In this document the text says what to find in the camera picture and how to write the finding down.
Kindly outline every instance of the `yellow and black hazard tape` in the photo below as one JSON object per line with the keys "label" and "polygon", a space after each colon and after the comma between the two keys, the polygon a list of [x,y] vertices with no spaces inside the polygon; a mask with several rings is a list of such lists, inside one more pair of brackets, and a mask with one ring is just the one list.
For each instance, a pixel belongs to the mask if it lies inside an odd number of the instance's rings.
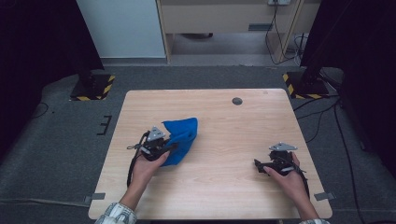
{"label": "yellow and black hazard tape", "polygon": [[71,100],[72,101],[90,101],[90,100],[104,100],[104,99],[106,99],[108,92],[110,91],[111,86],[113,85],[114,78],[115,78],[115,76],[108,77],[106,85],[103,88],[102,94],[96,95],[96,96],[79,95],[76,97],[72,97]]}
{"label": "yellow and black hazard tape", "polygon": [[283,80],[288,87],[289,95],[292,99],[318,99],[318,98],[327,98],[328,94],[297,94],[294,91],[293,85],[290,82],[290,78],[288,74],[283,74]]}

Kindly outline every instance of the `white cabinet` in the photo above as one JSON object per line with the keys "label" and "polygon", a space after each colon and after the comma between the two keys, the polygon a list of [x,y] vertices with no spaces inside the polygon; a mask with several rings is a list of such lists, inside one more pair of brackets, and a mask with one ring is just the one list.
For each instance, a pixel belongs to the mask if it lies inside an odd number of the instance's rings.
{"label": "white cabinet", "polygon": [[78,0],[101,58],[165,58],[155,0]]}

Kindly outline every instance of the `plaid sleeve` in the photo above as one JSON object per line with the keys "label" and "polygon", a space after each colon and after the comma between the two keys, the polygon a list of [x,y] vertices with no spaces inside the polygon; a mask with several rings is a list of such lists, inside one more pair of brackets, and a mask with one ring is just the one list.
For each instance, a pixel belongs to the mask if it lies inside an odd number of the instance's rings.
{"label": "plaid sleeve", "polygon": [[112,203],[95,224],[135,224],[137,216],[129,207]]}
{"label": "plaid sleeve", "polygon": [[330,222],[324,219],[311,219],[300,222],[300,224],[330,224]]}

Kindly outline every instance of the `cable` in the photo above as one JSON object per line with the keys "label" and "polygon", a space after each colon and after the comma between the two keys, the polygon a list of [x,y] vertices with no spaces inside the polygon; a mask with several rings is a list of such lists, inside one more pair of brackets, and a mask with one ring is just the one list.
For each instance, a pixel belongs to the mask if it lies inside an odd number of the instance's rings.
{"label": "cable", "polygon": [[90,205],[87,203],[60,202],[60,201],[44,200],[44,199],[0,199],[0,203],[42,203],[42,204],[64,205],[64,206],[75,206],[75,207],[90,207]]}
{"label": "cable", "polygon": [[288,58],[288,57],[286,57],[286,55],[285,55],[284,52],[283,52],[284,50],[283,50],[283,47],[282,47],[282,40],[281,40],[281,38],[280,38],[280,34],[279,34],[279,31],[277,30],[277,26],[276,26],[277,0],[275,0],[274,3],[275,3],[275,4],[274,4],[275,12],[274,12],[274,17],[272,18],[271,26],[270,26],[270,27],[275,26],[275,28],[276,28],[276,34],[277,34],[277,37],[278,37],[278,39],[279,39],[280,48],[281,48],[281,51],[282,51],[281,53],[282,53],[283,57],[286,58],[286,60],[284,60],[284,61],[282,61],[282,62],[279,62],[279,63],[276,63],[276,62],[274,61],[274,59],[273,59],[273,57],[272,57],[272,54],[271,54],[272,51],[270,50],[270,47],[269,47],[269,45],[268,45],[268,31],[269,31],[269,30],[267,30],[267,32],[265,33],[265,45],[267,46],[267,49],[268,49],[268,51],[269,51],[269,53],[270,53],[271,61],[272,61],[274,64],[281,64],[281,63],[287,62],[287,61],[289,61],[289,60],[293,60],[294,57]]}
{"label": "cable", "polygon": [[43,113],[41,113],[40,115],[31,117],[30,119],[40,118],[41,116],[45,115],[47,113],[47,111],[49,110],[49,108],[50,108],[46,103],[43,103],[43,102],[41,102],[39,105],[44,105],[46,107],[46,110]]}
{"label": "cable", "polygon": [[308,141],[305,141],[306,143],[312,142],[318,136],[319,127],[320,127],[320,120],[321,120],[321,117],[322,117],[323,113],[324,113],[324,111],[320,113],[320,116],[319,116],[319,119],[318,119],[317,131],[315,132],[314,136],[311,139],[309,139]]}
{"label": "cable", "polygon": [[329,79],[331,82],[333,82],[334,84],[336,84],[337,86],[341,86],[341,83],[342,83],[342,82],[340,83],[340,82],[334,80],[333,78],[329,77],[329,76],[327,75],[327,73],[324,71],[323,68],[320,69],[320,72],[319,72],[319,73],[320,73],[323,77]]}
{"label": "cable", "polygon": [[338,91],[339,89],[336,89],[329,81],[323,80],[330,88],[332,88],[334,91]]}
{"label": "cable", "polygon": [[310,103],[312,103],[312,102],[314,102],[316,100],[322,100],[322,99],[327,99],[327,98],[332,98],[332,97],[337,97],[337,96],[339,96],[339,95],[329,95],[327,97],[321,97],[321,98],[312,99],[312,100],[310,100],[308,102],[303,103],[302,105],[297,106],[295,109],[293,109],[293,111],[296,111],[296,110],[300,109],[301,107],[303,107],[305,105],[308,105],[308,104],[310,104]]}
{"label": "cable", "polygon": [[304,119],[304,118],[307,118],[307,117],[312,116],[312,115],[315,115],[315,114],[319,114],[319,113],[322,113],[322,112],[326,112],[326,111],[330,110],[333,106],[337,105],[338,102],[340,102],[340,99],[338,99],[334,104],[332,104],[331,106],[329,106],[328,108],[326,108],[326,109],[324,109],[324,110],[321,110],[321,111],[318,111],[318,112],[314,112],[314,113],[311,113],[311,114],[308,114],[308,115],[304,115],[304,116],[299,117],[299,118],[297,118],[297,119]]}
{"label": "cable", "polygon": [[[309,103],[311,103],[311,102],[314,102],[315,100],[317,100],[317,99],[314,99],[314,100],[311,100],[311,101],[309,101],[309,102],[306,102],[306,103],[300,105],[299,107],[297,107],[295,110],[297,110],[298,108],[301,108],[302,106],[307,105],[307,104],[309,104]],[[358,211],[358,214],[359,214],[359,218],[361,219],[361,223],[365,224],[364,218],[363,218],[363,216],[362,216],[362,214],[361,214],[361,209],[360,209],[360,206],[359,206],[359,202],[358,202],[358,195],[357,195],[357,191],[356,191],[355,176],[354,176],[354,173],[353,173],[353,167],[352,167],[352,162],[351,162],[350,155],[349,155],[349,150],[348,150],[348,148],[347,148],[346,139],[345,139],[345,137],[344,137],[344,133],[343,133],[343,131],[342,131],[342,129],[341,129],[340,121],[339,121],[338,116],[337,116],[337,105],[338,105],[338,102],[340,102],[340,99],[338,99],[338,100],[335,102],[335,104],[333,104],[331,107],[329,107],[329,108],[327,108],[327,109],[325,109],[325,110],[323,110],[323,111],[319,111],[319,112],[315,112],[315,113],[309,114],[309,115],[307,115],[307,116],[303,116],[303,117],[301,117],[300,119],[306,118],[306,117],[308,117],[308,116],[311,116],[311,115],[314,115],[314,114],[317,114],[317,113],[320,113],[320,117],[319,117],[319,121],[318,121],[318,127],[319,127],[320,119],[321,119],[322,114],[323,114],[325,111],[329,110],[330,108],[333,108],[335,121],[336,121],[338,131],[339,131],[339,133],[340,133],[340,135],[341,135],[341,138],[342,138],[342,141],[343,141],[344,149],[345,149],[345,151],[346,151],[346,156],[347,156],[347,160],[348,160],[349,171],[350,171],[350,173],[351,173],[352,190],[353,190],[354,201],[355,201],[356,208],[357,208],[357,211]],[[313,138],[311,138],[311,139],[310,139],[309,141],[307,141],[307,142],[310,142],[310,141],[312,141],[313,139],[315,139],[315,137],[316,137],[317,134],[318,134],[318,127],[317,127],[317,133],[315,134],[315,136],[314,136]],[[394,221],[394,220],[378,220],[378,221],[375,221],[375,222],[370,222],[370,223],[368,223],[368,224],[390,224],[390,223],[395,223],[395,224],[396,224],[396,221]]]}
{"label": "cable", "polygon": [[350,176],[351,176],[351,179],[352,179],[353,197],[354,197],[354,200],[355,200],[356,209],[358,210],[358,214],[359,214],[359,218],[361,219],[361,223],[364,224],[364,219],[363,219],[363,216],[361,214],[361,208],[359,207],[358,196],[357,196],[357,193],[356,193],[355,176],[353,174],[352,162],[350,160],[350,155],[349,155],[349,150],[347,148],[346,139],[344,137],[343,131],[341,129],[340,121],[338,120],[338,116],[337,116],[337,106],[334,107],[334,117],[335,117],[335,122],[337,123],[338,131],[341,134],[341,139],[343,140],[344,149],[346,151],[346,157],[347,157],[347,161],[348,161],[348,164],[349,164]]}
{"label": "cable", "polygon": [[6,5],[7,0],[5,1],[0,1],[0,9],[9,9],[9,8],[13,8],[17,5],[17,0],[12,1],[11,0],[8,1],[9,5]]}
{"label": "cable", "polygon": [[[314,99],[314,100],[312,100],[312,101],[309,101],[309,102],[305,103],[304,105],[309,104],[309,103],[311,103],[311,102],[314,102],[315,100],[317,100],[317,99]],[[300,118],[297,118],[297,119],[303,119],[303,118],[309,117],[309,116],[311,116],[311,115],[319,114],[319,113],[320,113],[320,116],[319,116],[319,119],[318,119],[317,131],[315,132],[315,134],[314,134],[313,137],[311,137],[309,140],[305,141],[306,143],[312,142],[312,141],[318,136],[319,127],[320,127],[320,121],[321,121],[321,117],[323,116],[323,113],[326,112],[326,111],[328,111],[328,110],[330,110],[330,109],[333,108],[334,106],[336,106],[336,105],[338,104],[338,102],[340,102],[340,99],[337,99],[337,101],[336,101],[334,104],[332,104],[330,107],[328,107],[328,108],[326,108],[326,109],[324,109],[324,110],[321,110],[321,111],[319,111],[319,112],[314,112],[314,113],[311,113],[311,114],[309,114],[309,115],[305,115],[305,116],[302,116],[302,117],[300,117]]]}
{"label": "cable", "polygon": [[[301,38],[300,45],[298,45],[297,41],[296,41],[298,38]],[[308,38],[307,36],[304,36],[304,33],[302,35],[300,35],[300,36],[295,36],[294,35],[294,44],[297,47],[297,49],[295,50],[295,55],[294,55],[294,63],[297,66],[300,66],[301,59],[302,59],[301,56],[304,54],[304,51],[302,50],[304,38],[306,38],[306,39]]]}

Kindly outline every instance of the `wooden table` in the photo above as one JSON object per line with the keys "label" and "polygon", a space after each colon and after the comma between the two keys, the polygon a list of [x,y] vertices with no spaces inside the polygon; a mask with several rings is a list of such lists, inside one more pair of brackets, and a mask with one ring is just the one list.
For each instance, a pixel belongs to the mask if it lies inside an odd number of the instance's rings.
{"label": "wooden table", "polygon": [[[242,99],[241,105],[233,98]],[[299,217],[292,202],[253,160],[268,162],[269,146],[284,142],[295,151],[305,174],[311,201],[321,217],[332,215],[315,165],[281,89],[129,91],[126,94],[96,193],[90,218],[102,215],[126,190],[127,150],[152,126],[167,133],[165,120],[198,118],[198,134],[177,166],[162,167],[148,184],[136,213],[139,219],[279,219]]]}

